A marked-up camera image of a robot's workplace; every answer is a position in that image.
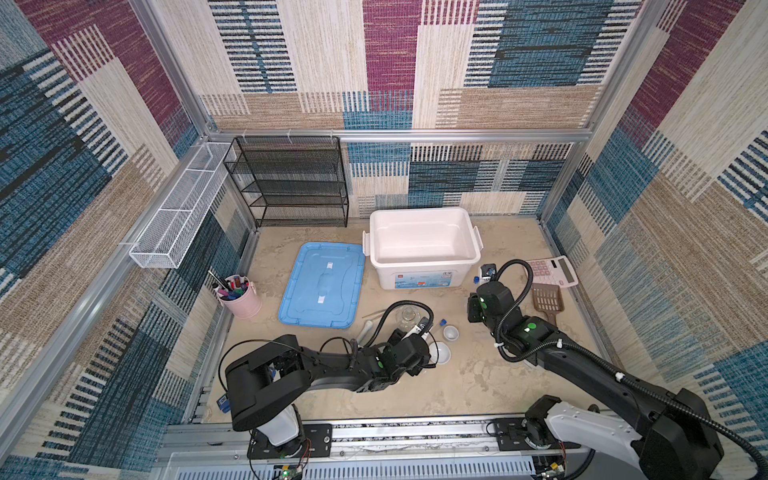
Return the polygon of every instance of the box label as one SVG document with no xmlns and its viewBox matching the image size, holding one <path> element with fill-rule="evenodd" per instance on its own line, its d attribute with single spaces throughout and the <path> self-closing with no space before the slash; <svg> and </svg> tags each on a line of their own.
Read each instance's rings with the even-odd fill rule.
<svg viewBox="0 0 768 480">
<path fill-rule="evenodd" d="M 451 286 L 453 272 L 408 272 L 395 275 L 395 288 Z"/>
</svg>

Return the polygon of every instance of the small white cup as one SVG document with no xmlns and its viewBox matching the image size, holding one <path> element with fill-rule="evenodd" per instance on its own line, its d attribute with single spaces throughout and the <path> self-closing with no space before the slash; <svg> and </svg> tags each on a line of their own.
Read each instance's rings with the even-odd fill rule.
<svg viewBox="0 0 768 480">
<path fill-rule="evenodd" d="M 455 342 L 458 340 L 458 329 L 453 325 L 446 325 L 442 329 L 442 336 L 449 342 Z"/>
</svg>

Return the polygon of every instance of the white mesh basket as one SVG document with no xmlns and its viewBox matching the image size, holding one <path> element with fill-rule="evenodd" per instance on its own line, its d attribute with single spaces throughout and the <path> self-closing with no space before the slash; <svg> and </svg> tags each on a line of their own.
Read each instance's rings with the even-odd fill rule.
<svg viewBox="0 0 768 480">
<path fill-rule="evenodd" d="M 205 214 L 227 178 L 223 162 L 235 161 L 230 144 L 207 142 L 165 197 L 131 248 L 141 268 L 178 268 Z"/>
</svg>

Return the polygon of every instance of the wall panel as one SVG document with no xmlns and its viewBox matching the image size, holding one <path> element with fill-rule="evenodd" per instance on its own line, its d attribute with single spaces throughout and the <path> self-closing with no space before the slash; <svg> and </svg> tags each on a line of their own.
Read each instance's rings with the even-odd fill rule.
<svg viewBox="0 0 768 480">
<path fill-rule="evenodd" d="M 126 0 L 0 0 L 0 46 L 2 402 L 197 132 Z M 242 250 L 220 196 L 194 266 L 133 269 L 0 477 L 148 471 L 218 318 L 205 270 L 232 273 Z"/>
<path fill-rule="evenodd" d="M 548 219 L 613 360 L 768 453 L 768 4 L 671 2 Z M 723 478 L 753 463 L 725 442 Z"/>
</svg>

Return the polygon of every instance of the storage box handle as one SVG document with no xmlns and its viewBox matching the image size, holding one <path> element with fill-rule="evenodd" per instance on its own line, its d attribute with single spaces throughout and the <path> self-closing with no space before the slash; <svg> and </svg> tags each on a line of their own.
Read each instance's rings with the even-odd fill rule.
<svg viewBox="0 0 768 480">
<path fill-rule="evenodd" d="M 366 257 L 371 254 L 371 234 L 362 232 L 362 254 Z"/>
<path fill-rule="evenodd" d="M 480 247 L 480 250 L 482 250 L 483 249 L 482 238 L 480 238 L 480 230 L 477 228 L 477 226 L 475 226 L 475 238 L 478 239 L 478 247 Z"/>
</svg>

